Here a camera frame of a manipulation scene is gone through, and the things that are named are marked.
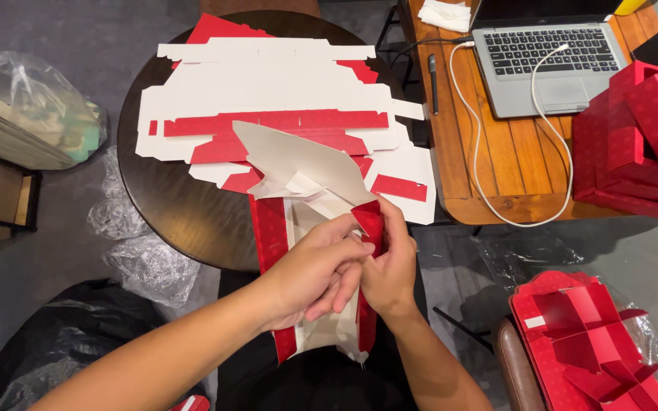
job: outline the white cable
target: white cable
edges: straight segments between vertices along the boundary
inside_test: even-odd
[[[537,62],[537,65],[535,66],[535,69],[532,70],[532,102],[535,103],[535,109],[537,110],[537,113],[545,120],[545,123],[550,126],[550,129],[553,130],[555,135],[560,139],[562,142],[562,146],[565,147],[565,152],[567,153],[567,158],[568,158],[568,164],[570,164],[570,181],[567,184],[567,193],[565,194],[565,203],[563,203],[562,208],[560,211],[557,212],[554,216],[550,217],[547,220],[536,222],[533,224],[519,224],[514,221],[510,221],[505,219],[504,217],[499,214],[497,210],[494,209],[494,207],[489,203],[489,200],[487,200],[486,195],[484,194],[484,191],[481,188],[481,184],[479,184],[479,175],[477,174],[476,171],[476,163],[477,163],[477,158],[479,157],[479,142],[481,140],[481,121],[479,120],[479,116],[477,116],[476,112],[474,112],[474,109],[471,108],[468,102],[466,102],[466,99],[463,98],[462,91],[458,88],[458,83],[456,82],[456,76],[453,74],[453,54],[456,52],[456,49],[459,47],[472,47],[474,45],[474,42],[465,42],[463,44],[457,45],[456,47],[453,48],[453,51],[451,52],[451,57],[448,59],[448,67],[449,70],[451,70],[451,78],[453,79],[453,86],[456,88],[456,92],[458,93],[458,96],[462,99],[462,103],[464,106],[466,106],[466,109],[470,111],[471,115],[476,118],[476,125],[477,125],[477,133],[476,133],[476,146],[474,147],[474,181],[476,182],[476,188],[479,191],[479,195],[481,195],[481,199],[484,200],[486,205],[489,207],[489,210],[491,210],[494,215],[496,215],[500,220],[507,222],[508,224],[515,225],[517,227],[537,227],[538,225],[543,225],[547,224],[550,221],[553,221],[554,219],[560,217],[560,214],[565,211],[567,208],[567,204],[570,201],[570,193],[572,191],[572,155],[570,154],[570,149],[567,147],[567,144],[565,143],[565,139],[560,135],[560,133],[557,132],[555,127],[550,123],[547,117],[545,117],[544,113],[542,110],[540,110],[540,107],[537,104],[537,96],[535,95],[535,75],[537,74],[537,69],[540,68],[540,65],[543,63],[543,61],[552,56],[555,53],[559,53],[563,50],[567,50],[570,48],[567,44],[563,44],[555,51],[552,53],[548,54],[547,56],[543,57],[540,59],[539,62]]]

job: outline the black marker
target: black marker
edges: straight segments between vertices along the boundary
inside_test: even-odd
[[[438,116],[438,87],[436,86],[436,57],[428,56],[428,70],[431,72],[431,90],[433,91],[433,115]]]

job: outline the black garbage bag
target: black garbage bag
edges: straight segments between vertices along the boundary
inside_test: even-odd
[[[41,307],[0,351],[0,411],[24,411],[108,352],[160,327],[151,302],[108,279],[81,282]],[[201,386],[188,395],[205,395]]]

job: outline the plastic wrap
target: plastic wrap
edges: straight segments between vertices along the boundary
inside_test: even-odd
[[[150,301],[109,280],[68,288],[0,351],[0,411],[25,411],[79,370],[164,323]],[[205,395],[196,386],[181,398],[192,394]]]
[[[106,199],[97,202],[88,212],[88,222],[96,234],[112,240],[134,238],[151,231],[131,203],[118,171],[116,147],[110,147],[103,156],[105,178],[102,190]]]
[[[646,309],[636,306],[597,273],[578,266],[583,263],[583,258],[546,230],[527,229],[499,236],[479,236],[473,240],[494,281],[502,285],[509,295],[514,294],[517,285],[529,282],[543,271],[583,271],[588,275],[595,275],[602,284],[606,284],[611,297],[621,309]],[[658,332],[649,321],[648,315],[625,321],[624,325],[645,362],[658,363]]]
[[[46,143],[30,143],[33,151],[45,154],[54,147],[50,157],[64,153],[71,160],[42,167],[49,170],[85,161],[107,139],[104,110],[46,61],[14,51],[0,52],[0,119]],[[28,161],[24,151],[8,155],[17,163]]]
[[[121,273],[123,288],[170,307],[180,307],[195,284],[200,264],[157,234],[126,240],[104,255]]]

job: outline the black pants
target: black pants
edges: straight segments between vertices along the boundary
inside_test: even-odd
[[[223,270],[218,298],[258,274]],[[415,302],[428,321],[425,288],[416,266]],[[369,358],[361,365],[335,347],[302,352],[279,367],[270,333],[262,333],[218,368],[217,409],[417,409],[395,336],[377,317]]]

